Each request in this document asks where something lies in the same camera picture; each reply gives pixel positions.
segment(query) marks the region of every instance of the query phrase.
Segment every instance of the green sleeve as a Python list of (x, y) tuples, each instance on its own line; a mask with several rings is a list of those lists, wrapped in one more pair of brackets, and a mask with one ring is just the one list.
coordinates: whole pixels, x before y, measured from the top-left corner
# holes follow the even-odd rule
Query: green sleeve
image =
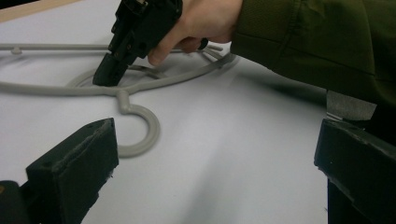
[(232, 53), (396, 107), (395, 0), (244, 0)]

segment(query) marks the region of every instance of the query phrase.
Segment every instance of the hand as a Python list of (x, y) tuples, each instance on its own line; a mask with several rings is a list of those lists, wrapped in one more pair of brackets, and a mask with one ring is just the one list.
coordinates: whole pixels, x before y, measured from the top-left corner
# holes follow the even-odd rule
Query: hand
[(183, 13), (171, 31), (148, 55), (159, 65), (178, 47), (185, 52), (197, 50), (202, 38), (216, 43), (231, 41), (243, 0), (184, 0)]

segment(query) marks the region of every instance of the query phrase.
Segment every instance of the finger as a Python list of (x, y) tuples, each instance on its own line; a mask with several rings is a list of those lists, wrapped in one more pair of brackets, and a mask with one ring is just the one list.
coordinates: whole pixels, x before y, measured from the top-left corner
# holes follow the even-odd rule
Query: finger
[(186, 53), (192, 53), (201, 46), (201, 38), (187, 37), (178, 43), (180, 48)]
[(179, 25), (175, 25), (160, 43), (148, 54), (148, 62), (154, 66), (159, 65), (175, 45), (184, 39), (186, 35)]

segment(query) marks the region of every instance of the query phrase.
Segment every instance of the white surface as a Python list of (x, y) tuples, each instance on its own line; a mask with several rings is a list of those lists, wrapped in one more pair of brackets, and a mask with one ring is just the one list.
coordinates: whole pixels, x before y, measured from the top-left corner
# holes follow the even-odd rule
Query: white surface
[[(0, 23), (0, 42), (108, 44), (118, 4), (85, 0)], [(102, 57), (0, 52), (0, 80), (62, 86)], [(197, 55), (172, 55), (160, 69), (174, 74), (202, 62)], [(131, 96), (158, 116), (160, 140), (141, 157), (120, 160), (83, 223), (327, 223), (326, 177), (313, 164), (324, 97), (324, 90), (242, 58), (204, 77)], [(20, 185), (27, 165), (87, 123), (114, 118), (121, 144), (139, 141), (146, 131), (140, 118), (121, 115), (116, 99), (106, 96), (0, 91), (0, 116), (0, 179)]]

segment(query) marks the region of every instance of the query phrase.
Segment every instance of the black object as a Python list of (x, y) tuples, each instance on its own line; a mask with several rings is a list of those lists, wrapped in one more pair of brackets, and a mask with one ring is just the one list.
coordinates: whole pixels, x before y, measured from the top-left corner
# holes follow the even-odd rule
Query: black object
[(174, 26), (182, 0), (122, 0), (107, 53), (93, 77), (98, 86), (117, 86), (128, 65), (144, 58)]
[(207, 38), (202, 38), (201, 40), (201, 45), (199, 46), (198, 49), (204, 49), (206, 48), (207, 44), (209, 43), (209, 40)]
[(323, 120), (315, 165), (329, 178), (329, 224), (396, 223), (396, 135), (390, 135), (396, 114), (391, 111), (378, 106), (365, 130)]
[(16, 7), (23, 4), (33, 3), (38, 0), (0, 0), (0, 9), (7, 7)]
[(81, 223), (118, 164), (114, 120), (88, 124), (30, 164), (22, 187), (0, 181), (0, 223)]

